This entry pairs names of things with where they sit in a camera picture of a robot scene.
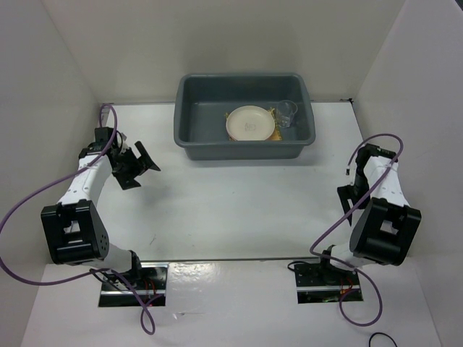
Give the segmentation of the clear plastic cup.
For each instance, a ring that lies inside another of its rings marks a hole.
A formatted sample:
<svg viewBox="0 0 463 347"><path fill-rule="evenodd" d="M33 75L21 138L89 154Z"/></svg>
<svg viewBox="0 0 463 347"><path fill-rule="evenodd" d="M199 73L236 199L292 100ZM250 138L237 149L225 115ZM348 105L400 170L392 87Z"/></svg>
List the clear plastic cup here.
<svg viewBox="0 0 463 347"><path fill-rule="evenodd" d="M279 101L276 106L276 122L281 128L289 128L298 111L297 104L291 100Z"/></svg>

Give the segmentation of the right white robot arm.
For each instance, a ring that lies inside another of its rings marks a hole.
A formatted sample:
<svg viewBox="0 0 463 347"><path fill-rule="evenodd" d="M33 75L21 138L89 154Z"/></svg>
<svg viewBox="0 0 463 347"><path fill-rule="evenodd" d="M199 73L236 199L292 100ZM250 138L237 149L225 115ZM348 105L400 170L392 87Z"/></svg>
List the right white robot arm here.
<svg viewBox="0 0 463 347"><path fill-rule="evenodd" d="M337 188L344 212L359 202L382 174L388 175L347 218L352 227L349 241L332 245L323 252L331 257L317 266L317 276L323 283L335 283L342 270L369 264L399 266L406 258L422 216L402 193L397 173L399 163L390 163L395 155L371 144L358 150L354 181Z"/></svg>

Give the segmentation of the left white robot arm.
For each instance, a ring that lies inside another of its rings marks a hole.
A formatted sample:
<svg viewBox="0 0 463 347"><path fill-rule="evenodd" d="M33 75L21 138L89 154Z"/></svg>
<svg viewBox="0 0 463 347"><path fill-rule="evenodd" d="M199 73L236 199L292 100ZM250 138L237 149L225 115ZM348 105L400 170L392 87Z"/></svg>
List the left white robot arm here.
<svg viewBox="0 0 463 347"><path fill-rule="evenodd" d="M41 211L48 250L57 265L87 265L118 272L118 280L134 289L144 280L140 259L120 249L98 214L97 204L106 180L113 176L123 190L140 186L146 171L159 171L140 141L130 147L126 137L111 127L99 127L95 139L79 154L78 173L55 205Z"/></svg>

